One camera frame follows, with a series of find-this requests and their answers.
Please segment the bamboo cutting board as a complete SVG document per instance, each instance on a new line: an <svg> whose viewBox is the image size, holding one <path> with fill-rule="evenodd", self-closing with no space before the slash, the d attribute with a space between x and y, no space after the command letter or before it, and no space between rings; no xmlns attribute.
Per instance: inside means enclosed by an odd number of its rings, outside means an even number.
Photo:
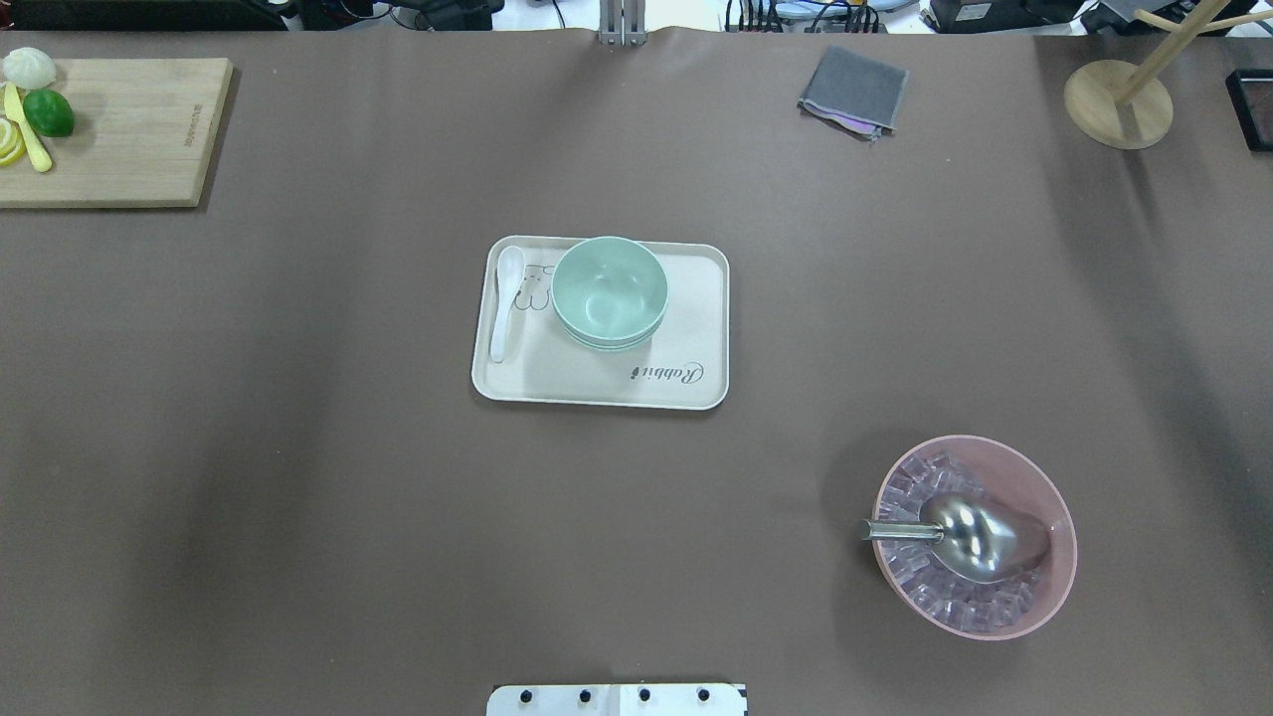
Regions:
<svg viewBox="0 0 1273 716"><path fill-rule="evenodd" d="M5 209L197 206L227 104L229 59L59 59L56 90L76 113L47 138L47 173L1 169Z"/></svg>

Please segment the metal ice scoop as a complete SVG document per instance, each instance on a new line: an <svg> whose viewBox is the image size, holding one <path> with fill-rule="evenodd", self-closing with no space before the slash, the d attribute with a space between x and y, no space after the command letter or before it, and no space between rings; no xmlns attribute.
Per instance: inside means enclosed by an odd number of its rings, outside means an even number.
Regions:
<svg viewBox="0 0 1273 716"><path fill-rule="evenodd" d="M1049 527L990 499L962 493L934 496L920 507L918 521L862 519L862 540L929 544L953 575L978 584L995 584L1040 566L1050 550Z"/></svg>

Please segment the green bowl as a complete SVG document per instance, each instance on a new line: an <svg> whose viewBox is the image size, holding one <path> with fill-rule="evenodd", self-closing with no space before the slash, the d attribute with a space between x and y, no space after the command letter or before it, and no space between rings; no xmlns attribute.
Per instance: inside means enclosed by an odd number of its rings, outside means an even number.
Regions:
<svg viewBox="0 0 1273 716"><path fill-rule="evenodd" d="M578 344L600 352L624 352L636 347L642 347L642 344L648 343L651 338L653 338L653 335L656 334L656 330L658 330L658 326L656 326L651 327L649 331L642 333L642 335L636 335L633 338L610 339L610 338L589 336L574 330L568 325L564 325L563 327L566 331L566 335L573 340L575 340Z"/></svg>
<svg viewBox="0 0 1273 716"><path fill-rule="evenodd" d="M552 273L551 294L563 326L589 336L628 339L659 327L671 289L651 248L605 236L579 242L563 255Z"/></svg>

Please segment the white ceramic spoon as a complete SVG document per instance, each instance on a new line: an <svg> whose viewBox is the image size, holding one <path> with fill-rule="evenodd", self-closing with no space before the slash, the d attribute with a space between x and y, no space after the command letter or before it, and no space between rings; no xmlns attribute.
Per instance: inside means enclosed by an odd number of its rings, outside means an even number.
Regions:
<svg viewBox="0 0 1273 716"><path fill-rule="evenodd" d="M508 322L513 304L524 278L526 257L518 246L505 246L496 257L495 288L496 303L494 320L491 320L491 338L489 344L489 357L494 363L503 363L505 359L505 338L508 338Z"/></svg>

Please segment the wooden stand with round base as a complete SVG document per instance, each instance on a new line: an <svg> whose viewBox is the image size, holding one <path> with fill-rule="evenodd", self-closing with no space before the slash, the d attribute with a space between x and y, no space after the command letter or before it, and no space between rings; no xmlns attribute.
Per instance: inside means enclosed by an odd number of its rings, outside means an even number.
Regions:
<svg viewBox="0 0 1273 716"><path fill-rule="evenodd" d="M1064 104L1073 122L1092 139L1124 150L1150 148L1172 126L1172 96L1158 82L1158 73L1172 62L1200 33L1267 20L1272 11L1217 17L1226 1L1203 1L1181 23L1137 10L1134 17L1169 32L1141 65L1128 61L1092 61L1071 74L1064 87Z"/></svg>

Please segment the grey folded cloth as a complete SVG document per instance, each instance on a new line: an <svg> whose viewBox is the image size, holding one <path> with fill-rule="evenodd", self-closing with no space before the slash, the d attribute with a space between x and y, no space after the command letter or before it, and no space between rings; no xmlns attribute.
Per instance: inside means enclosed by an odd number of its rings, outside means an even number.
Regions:
<svg viewBox="0 0 1273 716"><path fill-rule="evenodd" d="M875 141L882 132L895 131L909 76L908 70L889 62L845 47L827 47L797 104Z"/></svg>

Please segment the green lime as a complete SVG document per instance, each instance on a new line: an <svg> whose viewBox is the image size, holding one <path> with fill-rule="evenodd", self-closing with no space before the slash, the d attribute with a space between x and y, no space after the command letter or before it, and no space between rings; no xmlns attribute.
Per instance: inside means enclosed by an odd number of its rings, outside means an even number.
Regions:
<svg viewBox="0 0 1273 716"><path fill-rule="evenodd" d="M29 125L42 136L67 138L76 131L76 111L59 90L28 90L22 104Z"/></svg>

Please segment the yellow plastic knife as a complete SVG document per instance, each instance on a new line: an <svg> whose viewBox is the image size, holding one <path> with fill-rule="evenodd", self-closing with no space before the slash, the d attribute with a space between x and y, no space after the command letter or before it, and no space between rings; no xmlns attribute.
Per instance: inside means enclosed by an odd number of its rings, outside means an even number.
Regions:
<svg viewBox="0 0 1273 716"><path fill-rule="evenodd" d="M39 173L48 172L52 168L52 158L25 116L18 87L14 87L13 83L5 83L3 101L5 117L19 127L29 163Z"/></svg>

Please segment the white garlic bulb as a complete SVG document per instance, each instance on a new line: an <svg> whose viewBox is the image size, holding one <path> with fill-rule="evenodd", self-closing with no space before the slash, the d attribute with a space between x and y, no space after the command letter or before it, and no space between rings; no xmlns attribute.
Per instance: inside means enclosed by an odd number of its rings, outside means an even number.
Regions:
<svg viewBox="0 0 1273 716"><path fill-rule="evenodd" d="M3 73L11 87L39 90L59 78L59 64L37 47L18 47L3 59Z"/></svg>

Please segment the green bowl on tray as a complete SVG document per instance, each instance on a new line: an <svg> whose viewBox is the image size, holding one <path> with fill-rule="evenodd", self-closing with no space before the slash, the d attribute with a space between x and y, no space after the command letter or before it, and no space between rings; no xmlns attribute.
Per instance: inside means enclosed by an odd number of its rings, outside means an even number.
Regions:
<svg viewBox="0 0 1273 716"><path fill-rule="evenodd" d="M642 347L642 344L648 343L651 338L653 338L653 335L656 334L656 330L658 330L658 326L656 326L651 327L649 331L642 333L642 335L636 335L633 338L610 339L610 338L589 336L574 330L568 325L564 325L563 327L566 331L566 335L573 340L575 340L578 344L600 352L624 352L636 347Z"/></svg>

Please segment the cream rabbit serving tray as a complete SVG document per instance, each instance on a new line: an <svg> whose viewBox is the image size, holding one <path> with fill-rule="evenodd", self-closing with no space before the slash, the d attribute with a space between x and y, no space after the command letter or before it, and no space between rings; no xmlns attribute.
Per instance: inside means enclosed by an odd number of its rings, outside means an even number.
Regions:
<svg viewBox="0 0 1273 716"><path fill-rule="evenodd" d="M729 387L729 264L708 245L491 245L471 380L502 403L708 412Z"/></svg>

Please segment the lemon slice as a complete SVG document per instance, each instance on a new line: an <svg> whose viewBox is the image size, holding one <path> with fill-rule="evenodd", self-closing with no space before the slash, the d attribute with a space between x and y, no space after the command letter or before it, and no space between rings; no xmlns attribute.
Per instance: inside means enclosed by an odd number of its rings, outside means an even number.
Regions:
<svg viewBox="0 0 1273 716"><path fill-rule="evenodd" d="M10 166L25 154L25 139L20 126L11 118L1 117L0 166Z"/></svg>

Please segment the pink bowl with ice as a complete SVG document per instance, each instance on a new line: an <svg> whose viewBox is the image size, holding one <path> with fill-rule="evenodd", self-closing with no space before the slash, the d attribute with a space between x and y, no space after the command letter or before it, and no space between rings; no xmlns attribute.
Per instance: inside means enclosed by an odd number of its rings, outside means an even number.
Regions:
<svg viewBox="0 0 1273 716"><path fill-rule="evenodd" d="M973 640L1045 626L1076 578L1064 499L1041 468L987 437L928 440L899 457L859 530L919 617Z"/></svg>

